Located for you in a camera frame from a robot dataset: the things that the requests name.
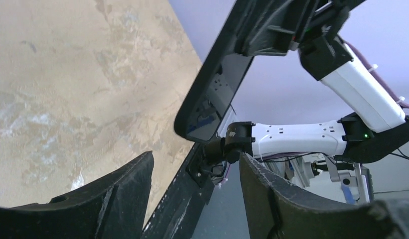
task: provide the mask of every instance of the white plastic casing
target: white plastic casing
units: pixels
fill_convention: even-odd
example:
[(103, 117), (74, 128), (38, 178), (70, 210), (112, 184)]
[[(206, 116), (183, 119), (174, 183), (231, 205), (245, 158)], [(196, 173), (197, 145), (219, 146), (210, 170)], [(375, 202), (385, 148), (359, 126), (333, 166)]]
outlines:
[(316, 124), (268, 125), (253, 127), (254, 158), (285, 152), (319, 152), (342, 155), (347, 143), (342, 140), (345, 130), (334, 121)]
[(342, 65), (321, 82), (342, 98), (369, 129), (382, 132), (405, 123), (405, 113), (388, 92), (364, 67), (354, 52), (354, 58)]

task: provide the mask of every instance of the worn stained surface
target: worn stained surface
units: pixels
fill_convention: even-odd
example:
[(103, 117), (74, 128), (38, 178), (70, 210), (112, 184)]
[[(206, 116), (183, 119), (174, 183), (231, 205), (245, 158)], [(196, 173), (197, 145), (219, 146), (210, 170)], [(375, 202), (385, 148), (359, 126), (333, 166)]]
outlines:
[(0, 206), (153, 150), (149, 216), (192, 146), (172, 124), (199, 66), (166, 0), (0, 1)]

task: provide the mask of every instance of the table surface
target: table surface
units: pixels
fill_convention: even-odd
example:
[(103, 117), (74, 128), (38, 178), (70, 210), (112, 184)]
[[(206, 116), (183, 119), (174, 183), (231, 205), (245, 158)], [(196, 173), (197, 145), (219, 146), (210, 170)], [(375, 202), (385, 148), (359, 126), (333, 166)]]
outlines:
[(0, 206), (152, 150), (148, 218), (192, 146), (173, 120), (200, 66), (166, 0), (0, 1)]

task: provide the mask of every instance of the beige tabletop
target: beige tabletop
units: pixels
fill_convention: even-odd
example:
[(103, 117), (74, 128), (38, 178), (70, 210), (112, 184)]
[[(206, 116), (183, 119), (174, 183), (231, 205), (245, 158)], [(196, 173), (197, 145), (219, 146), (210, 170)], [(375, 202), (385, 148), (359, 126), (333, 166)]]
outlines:
[(200, 65), (167, 0), (0, 1), (0, 206), (152, 150), (148, 217), (192, 146), (173, 120)]

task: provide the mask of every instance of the gray floor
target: gray floor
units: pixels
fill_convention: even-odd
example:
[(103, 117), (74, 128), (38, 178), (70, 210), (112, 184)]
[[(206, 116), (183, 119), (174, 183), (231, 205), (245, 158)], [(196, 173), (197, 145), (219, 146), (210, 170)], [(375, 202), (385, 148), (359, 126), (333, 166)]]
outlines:
[(249, 239), (239, 163), (231, 165), (228, 181), (215, 188), (204, 207), (193, 239)]

